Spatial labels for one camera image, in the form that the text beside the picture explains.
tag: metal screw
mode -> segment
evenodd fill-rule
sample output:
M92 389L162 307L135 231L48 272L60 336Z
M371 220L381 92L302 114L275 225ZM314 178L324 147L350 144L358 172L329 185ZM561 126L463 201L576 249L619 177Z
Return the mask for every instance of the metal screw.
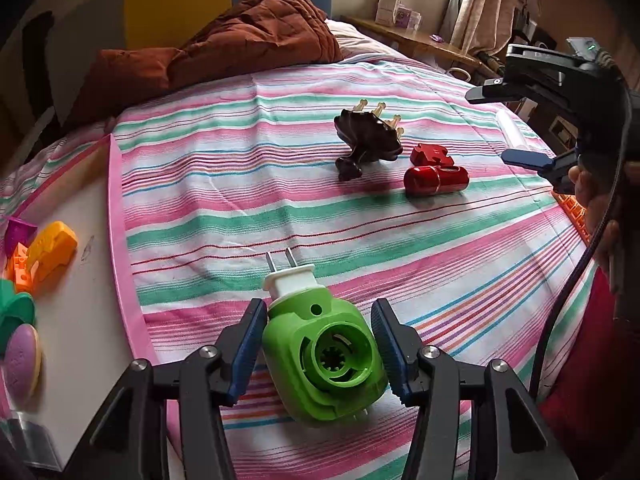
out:
M427 359L435 359L440 355L440 350L438 350L435 346L427 345L420 350L420 353L423 357Z
M203 346L198 353L200 357L204 357L205 359L213 359L216 355L218 355L218 349L213 345Z
M145 359L136 359L135 361L131 362L129 368L131 368L134 372L141 372L146 368L146 365L147 362Z
M491 361L491 368L493 368L496 372L506 372L509 369L509 365L502 359L494 359L493 361Z

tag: brown blanket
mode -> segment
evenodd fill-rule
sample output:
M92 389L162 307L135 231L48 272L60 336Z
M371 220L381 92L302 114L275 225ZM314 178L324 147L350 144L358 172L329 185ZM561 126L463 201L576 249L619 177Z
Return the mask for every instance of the brown blanket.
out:
M340 48L325 19L311 0L242 0L181 48L102 50L65 130L195 83L340 61Z

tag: orange toy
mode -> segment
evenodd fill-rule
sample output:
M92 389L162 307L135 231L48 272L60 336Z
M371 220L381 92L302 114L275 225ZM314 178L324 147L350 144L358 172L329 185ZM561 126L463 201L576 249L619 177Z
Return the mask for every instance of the orange toy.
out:
M27 270L34 279L41 282L53 269L66 265L71 260L78 238L76 234L60 221L52 222L38 233L27 250Z
M31 292L33 282L27 271L27 248L21 243L16 245L14 254L7 260L5 271L6 278L15 283L16 293Z
M580 237L584 243L589 243L589 233L584 226L584 208L578 204L578 201L573 195L561 195L556 192L551 192L556 201L560 204L560 207L564 210L566 215L571 220L572 224L580 233Z

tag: red toy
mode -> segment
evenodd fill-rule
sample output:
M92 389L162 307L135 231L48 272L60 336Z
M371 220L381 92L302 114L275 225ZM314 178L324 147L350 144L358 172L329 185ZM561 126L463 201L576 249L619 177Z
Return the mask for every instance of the red toy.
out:
M404 174L404 191L409 196L462 191L469 185L469 174L465 168L454 165L444 146L418 144L410 160L416 167Z
M404 190L410 196L428 196L462 191L469 174L459 166L420 166L404 174Z
M409 160L414 166L453 166L455 162L447 155L448 150L437 144L418 144Z

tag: dark brown toy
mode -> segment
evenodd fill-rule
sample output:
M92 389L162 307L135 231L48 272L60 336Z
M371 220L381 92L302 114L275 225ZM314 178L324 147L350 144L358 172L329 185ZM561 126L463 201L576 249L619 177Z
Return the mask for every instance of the dark brown toy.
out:
M378 103L373 112L363 112L366 105L367 100L362 99L353 110L343 110L334 119L338 137L351 148L351 155L335 161L342 182L362 176L363 164L396 160L402 153L399 137L404 130L396 129L401 117L396 115L391 121L383 121L379 115L386 107L384 103Z

